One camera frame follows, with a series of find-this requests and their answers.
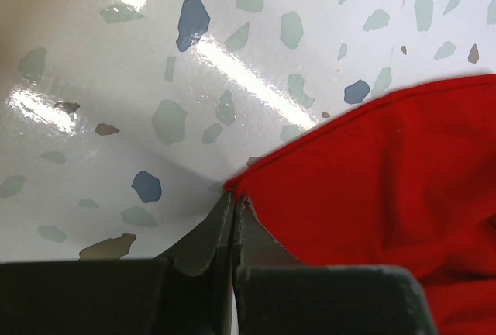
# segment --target red fabric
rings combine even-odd
[[[306,264],[402,266],[442,335],[496,334],[496,75],[362,105],[225,188]]]

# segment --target glossy white surface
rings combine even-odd
[[[218,197],[216,182],[325,122],[324,112],[334,117],[357,106],[345,101],[345,87],[368,83],[373,91],[365,103],[396,88],[493,72],[496,65],[492,0],[460,0],[446,14],[450,0],[432,0],[426,30],[429,6],[415,5],[418,0],[263,0],[259,12],[237,8],[236,0],[201,0],[208,31],[180,52],[184,1],[0,0],[0,184],[25,178],[20,192],[0,196],[0,260],[78,259],[82,249],[123,233],[136,235],[126,258],[155,256],[202,220]],[[134,19],[108,23],[100,11],[111,5],[125,6]],[[366,31],[377,10],[387,13],[387,25]],[[108,11],[120,16],[119,9]],[[281,41],[282,18],[291,12],[304,30],[294,49]],[[228,50],[224,42],[248,22],[246,45]],[[449,44],[438,51],[446,42],[453,54],[435,60],[450,53]],[[346,55],[338,60],[344,43]],[[474,44],[475,64],[468,61]],[[46,50],[45,65],[34,81],[20,63],[38,47]],[[172,81],[164,79],[168,57],[176,57]],[[391,85],[381,91],[389,71]],[[289,88],[290,74],[304,78],[304,94],[298,83]],[[219,118],[226,91],[232,104]],[[152,124],[162,100],[186,112],[185,138],[167,145]],[[67,114],[58,102],[81,107]],[[233,105],[232,122],[226,114]],[[100,123],[120,131],[100,136]],[[216,123],[222,132],[203,143]],[[54,151],[65,162],[41,157]],[[141,171],[160,180],[158,202],[143,203],[131,187]],[[85,199],[99,209],[80,207]],[[127,223],[121,212],[135,206],[152,221]],[[62,234],[40,230],[47,226]]]

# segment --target brown speckle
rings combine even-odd
[[[114,133],[119,133],[121,132],[121,130],[119,128],[111,126],[110,124],[100,123],[96,126],[95,132],[100,136],[108,136]]]
[[[126,256],[136,235],[124,233],[118,238],[108,238],[90,247],[83,248],[79,260],[120,259]]]
[[[479,61],[479,50],[477,49],[477,44],[474,44],[472,48],[470,48],[470,52],[468,53],[468,62],[472,64],[476,64]]]
[[[53,107],[60,109],[67,114],[72,114],[73,112],[76,112],[76,110],[78,110],[81,105],[77,104],[76,102],[57,102],[55,105],[53,105]]]
[[[250,167],[254,166],[255,163],[258,162],[260,159],[262,159],[262,157],[249,157],[248,161],[246,162],[246,166],[248,166],[248,168],[250,168]]]

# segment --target terrazzo pattern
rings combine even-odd
[[[0,9],[2,261],[153,257],[202,220],[227,178],[306,131],[395,89],[496,65],[496,0]]]

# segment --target blue speckle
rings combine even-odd
[[[198,43],[202,35],[207,32],[209,24],[210,16],[202,0],[185,0],[177,24],[179,37],[176,44],[179,51],[185,52],[189,47]]]
[[[353,105],[360,104],[369,94],[370,87],[361,79],[344,88],[344,102]]]
[[[156,202],[162,196],[160,180],[146,171],[136,175],[131,187],[136,190],[144,203]]]

